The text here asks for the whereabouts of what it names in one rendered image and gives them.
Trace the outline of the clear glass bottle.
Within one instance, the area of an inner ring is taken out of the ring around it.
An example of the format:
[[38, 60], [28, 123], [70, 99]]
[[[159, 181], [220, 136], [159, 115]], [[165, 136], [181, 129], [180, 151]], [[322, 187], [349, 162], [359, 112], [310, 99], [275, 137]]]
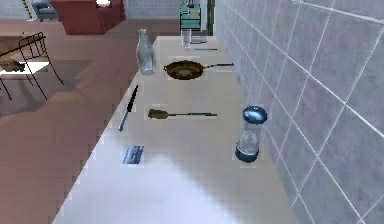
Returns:
[[138, 43], [136, 49], [136, 58], [139, 71], [143, 75], [151, 75], [155, 73], [156, 58], [153, 45], [150, 43], [147, 30], [138, 30]]

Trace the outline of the clear glass cup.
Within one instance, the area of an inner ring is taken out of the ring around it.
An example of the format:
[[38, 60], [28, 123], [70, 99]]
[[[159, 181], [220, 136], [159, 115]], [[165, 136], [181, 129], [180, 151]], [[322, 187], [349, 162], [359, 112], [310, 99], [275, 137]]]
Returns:
[[185, 49], [189, 49], [191, 46], [192, 30], [191, 29], [183, 29], [181, 31], [181, 36], [182, 36], [182, 46]]

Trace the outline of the brown frying pan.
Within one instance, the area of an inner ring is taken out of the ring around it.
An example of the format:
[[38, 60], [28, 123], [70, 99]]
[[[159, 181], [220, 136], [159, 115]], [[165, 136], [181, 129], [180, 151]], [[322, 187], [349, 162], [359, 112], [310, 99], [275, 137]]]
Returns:
[[192, 80], [199, 78], [205, 69], [225, 66], [233, 66], [233, 63], [220, 63], [203, 66], [201, 63], [195, 61], [182, 60], [165, 65], [163, 70], [173, 79]]

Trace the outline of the blue card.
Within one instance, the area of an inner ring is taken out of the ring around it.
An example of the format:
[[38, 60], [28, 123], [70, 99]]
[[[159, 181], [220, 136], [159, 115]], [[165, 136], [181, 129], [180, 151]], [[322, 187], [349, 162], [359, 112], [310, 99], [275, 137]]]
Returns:
[[139, 164], [143, 151], [144, 151], [143, 145], [129, 146], [124, 156], [123, 163]]

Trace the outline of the red sofa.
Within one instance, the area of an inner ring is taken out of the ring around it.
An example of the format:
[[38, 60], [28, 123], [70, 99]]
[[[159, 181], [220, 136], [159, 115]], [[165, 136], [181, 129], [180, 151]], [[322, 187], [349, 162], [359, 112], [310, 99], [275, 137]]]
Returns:
[[123, 0], [49, 0], [67, 35], [103, 35], [126, 19]]

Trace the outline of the black handled kitchen knife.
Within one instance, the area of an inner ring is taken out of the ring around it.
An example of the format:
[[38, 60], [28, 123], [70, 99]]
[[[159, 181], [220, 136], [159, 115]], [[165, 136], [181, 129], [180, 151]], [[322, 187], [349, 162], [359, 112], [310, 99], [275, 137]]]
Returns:
[[132, 92], [131, 94], [131, 97], [129, 99], [129, 102], [127, 104], [127, 107], [126, 107], [126, 110], [122, 116], [122, 119], [120, 121], [120, 124], [118, 126], [118, 131], [119, 132], [122, 132], [123, 129], [124, 129], [124, 124], [125, 124], [125, 121], [127, 119], [127, 116], [128, 114], [132, 111], [132, 108], [133, 108], [133, 105], [134, 105], [134, 101], [135, 101], [135, 98], [136, 98], [136, 95], [137, 95], [137, 92], [138, 92], [138, 88], [139, 88], [139, 85], [137, 84], [134, 91]]

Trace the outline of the blue capped glass shaker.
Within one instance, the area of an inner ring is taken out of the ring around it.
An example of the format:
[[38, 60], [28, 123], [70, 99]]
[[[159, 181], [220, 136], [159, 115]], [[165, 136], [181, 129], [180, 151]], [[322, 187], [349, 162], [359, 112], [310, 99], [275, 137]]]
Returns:
[[242, 162], [252, 163], [259, 154], [261, 125], [267, 121], [267, 112], [260, 106], [243, 110], [244, 127], [236, 144], [235, 156]]

